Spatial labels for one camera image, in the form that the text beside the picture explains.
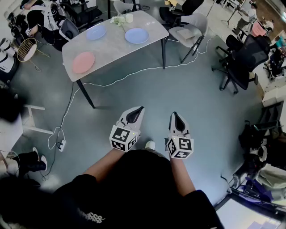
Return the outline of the pink plate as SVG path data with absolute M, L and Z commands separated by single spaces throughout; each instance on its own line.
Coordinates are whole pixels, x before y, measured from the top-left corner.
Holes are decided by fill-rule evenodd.
M 95 56 L 92 52 L 82 52 L 74 58 L 72 70 L 74 73 L 84 73 L 93 66 L 94 62 Z

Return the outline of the person's right forearm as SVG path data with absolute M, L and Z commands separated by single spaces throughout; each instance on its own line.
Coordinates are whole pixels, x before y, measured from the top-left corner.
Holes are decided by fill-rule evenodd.
M 178 193 L 182 196 L 186 196 L 195 191 L 195 186 L 188 174 L 184 161 L 170 158 L 170 164 Z

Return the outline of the black office chair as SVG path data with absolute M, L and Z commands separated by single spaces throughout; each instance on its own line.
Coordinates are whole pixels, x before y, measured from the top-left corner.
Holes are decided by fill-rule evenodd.
M 220 91 L 224 91 L 228 83 L 231 82 L 235 88 L 233 94 L 236 95 L 238 86 L 244 90 L 248 88 L 249 82 L 254 82 L 258 85 L 258 75 L 255 73 L 253 78 L 250 78 L 250 73 L 259 66 L 266 62 L 269 58 L 270 45 L 265 36 L 256 36 L 249 34 L 245 41 L 242 43 L 238 39 L 233 39 L 235 42 L 229 47 L 236 47 L 236 49 L 228 52 L 220 46 L 215 49 L 220 49 L 227 56 L 220 59 L 219 62 L 225 70 L 212 68 L 211 70 L 220 71 L 226 74 L 226 78 L 222 79 Z
M 97 23 L 103 22 L 103 14 L 98 6 L 88 7 L 86 0 L 79 0 L 79 3 L 71 3 L 71 0 L 59 0 L 60 6 L 68 14 L 68 18 L 77 28 L 89 28 Z
M 159 8 L 161 19 L 166 22 L 163 26 L 174 27 L 181 25 L 181 17 L 190 16 L 199 8 L 204 0 L 177 0 L 177 5 Z

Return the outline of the blue plate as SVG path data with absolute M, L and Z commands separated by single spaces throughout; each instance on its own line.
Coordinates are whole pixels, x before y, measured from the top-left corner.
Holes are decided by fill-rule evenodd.
M 104 25 L 95 25 L 87 30 L 86 38 L 88 40 L 98 40 L 106 34 L 106 27 Z
M 142 28 L 133 28 L 125 33 L 125 39 L 132 44 L 141 44 L 149 39 L 149 33 Z

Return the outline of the grey pod device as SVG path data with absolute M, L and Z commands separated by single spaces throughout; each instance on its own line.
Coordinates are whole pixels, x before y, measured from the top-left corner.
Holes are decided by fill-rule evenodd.
M 72 40 L 74 37 L 80 34 L 78 28 L 74 23 L 66 18 L 59 24 L 59 34 L 67 41 Z

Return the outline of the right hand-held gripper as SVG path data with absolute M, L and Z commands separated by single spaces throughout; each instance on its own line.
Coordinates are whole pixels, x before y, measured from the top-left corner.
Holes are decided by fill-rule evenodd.
M 172 112 L 169 121 L 169 131 L 186 131 L 186 133 L 171 133 L 168 135 L 167 151 L 172 159 L 187 159 L 194 151 L 194 139 L 189 133 L 189 124 L 177 112 Z

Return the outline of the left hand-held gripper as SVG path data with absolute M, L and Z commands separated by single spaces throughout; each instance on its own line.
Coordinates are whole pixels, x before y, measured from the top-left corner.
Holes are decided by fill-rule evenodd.
M 120 120 L 113 125 L 109 141 L 112 148 L 128 152 L 138 141 L 140 127 L 145 114 L 143 106 L 132 107 L 124 111 Z

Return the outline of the cardboard box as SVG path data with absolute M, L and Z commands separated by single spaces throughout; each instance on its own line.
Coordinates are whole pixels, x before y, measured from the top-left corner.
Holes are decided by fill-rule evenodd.
M 188 40 L 188 39 L 192 39 L 195 37 L 194 32 L 189 29 L 178 30 L 177 34 L 181 40 Z

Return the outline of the white flower bouquet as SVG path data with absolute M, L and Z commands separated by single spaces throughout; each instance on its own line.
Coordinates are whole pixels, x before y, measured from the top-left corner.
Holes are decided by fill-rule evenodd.
M 110 24 L 115 24 L 118 27 L 121 27 L 124 32 L 126 32 L 124 28 L 124 24 L 126 23 L 126 19 L 123 16 L 114 16 L 110 19 Z

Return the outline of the person's black shirt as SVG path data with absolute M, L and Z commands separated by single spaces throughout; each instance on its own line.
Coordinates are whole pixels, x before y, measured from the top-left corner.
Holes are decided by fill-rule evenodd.
M 65 229 L 223 229 L 202 190 L 177 191 L 168 159 L 125 153 L 102 181 L 75 177 L 54 192 Z

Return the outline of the white side table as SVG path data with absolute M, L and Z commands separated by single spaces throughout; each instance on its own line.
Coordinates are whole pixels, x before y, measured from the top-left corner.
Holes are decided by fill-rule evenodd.
M 22 120 L 21 115 L 18 115 L 15 122 L 10 123 L 0 119 L 0 155 L 6 158 L 12 151 L 13 146 L 22 136 L 24 130 L 32 130 L 45 134 L 52 135 L 53 132 L 41 128 L 37 128 L 34 123 L 32 110 L 45 110 L 44 107 L 24 105 L 28 109 L 29 116 Z

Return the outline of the black tripod stand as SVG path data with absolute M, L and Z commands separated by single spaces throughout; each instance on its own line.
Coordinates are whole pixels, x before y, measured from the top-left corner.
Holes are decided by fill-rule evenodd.
M 240 0 L 222 0 L 222 7 L 227 11 L 227 17 L 221 22 L 225 23 L 227 28 L 230 28 L 230 20 L 235 15 L 237 9 L 240 8 Z

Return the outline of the grey shell chair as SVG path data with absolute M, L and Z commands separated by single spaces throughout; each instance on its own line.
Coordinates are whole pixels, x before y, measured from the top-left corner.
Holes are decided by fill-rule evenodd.
M 114 5 L 114 8 L 118 16 L 126 14 L 126 12 L 135 12 L 137 10 L 142 10 L 142 7 L 140 4 L 124 3 L 120 0 L 114 1 L 113 5 Z
M 173 36 L 180 44 L 190 48 L 186 56 L 181 61 L 181 64 L 185 61 L 189 54 L 192 53 L 192 55 L 194 55 L 196 53 L 208 30 L 208 19 L 201 13 L 194 13 L 190 16 L 181 17 L 181 24 L 184 23 L 185 25 L 183 27 L 176 26 L 168 30 L 169 34 Z M 195 37 L 188 40 L 181 40 L 178 37 L 177 31 L 182 29 L 189 29 L 193 31 Z

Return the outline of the person's left forearm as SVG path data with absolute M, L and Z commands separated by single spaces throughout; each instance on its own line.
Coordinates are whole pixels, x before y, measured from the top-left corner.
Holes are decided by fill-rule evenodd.
M 125 154 L 124 151 L 112 149 L 99 161 L 89 167 L 83 174 L 88 174 L 97 179 L 97 181 L 103 180 L 108 173 L 114 168 L 116 163 Z

